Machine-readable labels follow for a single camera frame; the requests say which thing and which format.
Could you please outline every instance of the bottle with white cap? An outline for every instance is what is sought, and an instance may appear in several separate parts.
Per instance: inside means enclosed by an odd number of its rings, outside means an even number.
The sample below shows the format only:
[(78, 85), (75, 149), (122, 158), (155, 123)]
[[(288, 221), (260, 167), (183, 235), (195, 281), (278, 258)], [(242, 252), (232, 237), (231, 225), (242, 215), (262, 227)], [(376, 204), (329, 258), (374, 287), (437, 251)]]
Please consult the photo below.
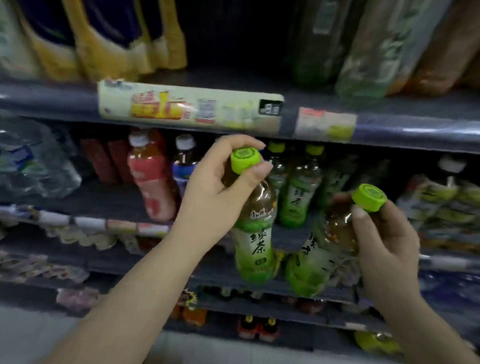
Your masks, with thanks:
[(453, 200), (459, 191), (458, 174), (467, 163), (451, 154), (444, 154), (436, 168), (427, 174), (415, 175), (396, 205), (405, 213), (416, 230), (441, 206)]
[(148, 132), (139, 131), (129, 135), (133, 146), (128, 165), (140, 192), (144, 197), (147, 214), (152, 220), (166, 222), (177, 212), (177, 204), (169, 183), (168, 164)]
[(175, 139), (175, 145), (178, 153), (173, 159), (172, 175), (179, 187), (180, 195), (183, 197), (190, 175), (198, 163), (194, 152), (196, 143), (190, 134), (180, 134)]

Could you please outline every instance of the brown liquid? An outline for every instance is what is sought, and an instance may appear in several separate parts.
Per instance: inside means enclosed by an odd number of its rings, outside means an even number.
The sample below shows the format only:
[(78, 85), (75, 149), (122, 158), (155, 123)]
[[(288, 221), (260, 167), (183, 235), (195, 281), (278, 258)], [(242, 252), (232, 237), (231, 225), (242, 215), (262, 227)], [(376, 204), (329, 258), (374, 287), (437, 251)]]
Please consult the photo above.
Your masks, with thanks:
[[(337, 202), (330, 206), (325, 212), (326, 220), (326, 238), (330, 243), (340, 246), (340, 249), (352, 255), (357, 255), (359, 246), (357, 235), (352, 225), (352, 206), (351, 202)], [(380, 226), (380, 213), (369, 213), (375, 225)]]
[[(230, 159), (228, 159), (225, 165), (225, 172), (222, 177), (222, 183), (225, 185), (225, 187), (228, 188), (233, 185), (233, 183), (237, 180), (239, 176), (240, 175), (232, 171), (232, 165)], [(271, 182), (266, 179), (260, 182), (257, 187), (255, 187), (247, 202), (245, 202), (245, 204), (243, 205), (239, 219), (242, 219), (243, 221), (249, 220), (254, 213), (264, 213), (265, 216), (268, 216), (274, 212), (275, 208), (275, 189)]]

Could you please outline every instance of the person's right hand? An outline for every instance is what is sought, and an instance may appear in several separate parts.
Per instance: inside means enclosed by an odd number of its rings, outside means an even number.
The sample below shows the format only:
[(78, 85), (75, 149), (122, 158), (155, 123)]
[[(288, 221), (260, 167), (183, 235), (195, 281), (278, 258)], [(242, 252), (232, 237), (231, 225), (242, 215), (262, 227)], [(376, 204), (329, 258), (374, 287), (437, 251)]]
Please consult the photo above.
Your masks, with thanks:
[(392, 201), (380, 208), (380, 216), (377, 229), (365, 210), (358, 206), (352, 209), (363, 284), (368, 298), (383, 313), (398, 300), (420, 297), (420, 242), (417, 232)]

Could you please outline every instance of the floor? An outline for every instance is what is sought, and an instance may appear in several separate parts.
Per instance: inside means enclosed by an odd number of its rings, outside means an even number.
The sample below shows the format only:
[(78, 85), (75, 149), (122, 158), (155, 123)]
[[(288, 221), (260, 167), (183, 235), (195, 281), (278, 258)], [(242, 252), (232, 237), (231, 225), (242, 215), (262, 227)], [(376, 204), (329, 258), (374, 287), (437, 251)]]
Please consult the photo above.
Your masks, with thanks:
[[(0, 363), (40, 364), (53, 344), (75, 327), (76, 318), (0, 306)], [(249, 342), (206, 338), (195, 334), (162, 333), (148, 364), (346, 364), (391, 363), (327, 352), (302, 352)]]

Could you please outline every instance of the white bottle cap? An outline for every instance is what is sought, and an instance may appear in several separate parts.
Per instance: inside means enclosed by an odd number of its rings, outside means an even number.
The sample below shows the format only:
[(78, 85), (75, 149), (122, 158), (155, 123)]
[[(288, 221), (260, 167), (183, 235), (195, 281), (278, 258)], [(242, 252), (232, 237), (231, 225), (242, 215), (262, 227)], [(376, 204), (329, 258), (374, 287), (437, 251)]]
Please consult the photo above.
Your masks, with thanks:
[(460, 173), (466, 165), (464, 160), (454, 159), (450, 154), (444, 154), (437, 163), (438, 168), (450, 173)]
[(195, 148), (195, 140), (190, 134), (180, 134), (175, 139), (175, 145), (178, 150), (190, 150)]
[(148, 134), (146, 132), (135, 132), (128, 136), (131, 146), (145, 146), (148, 144)]

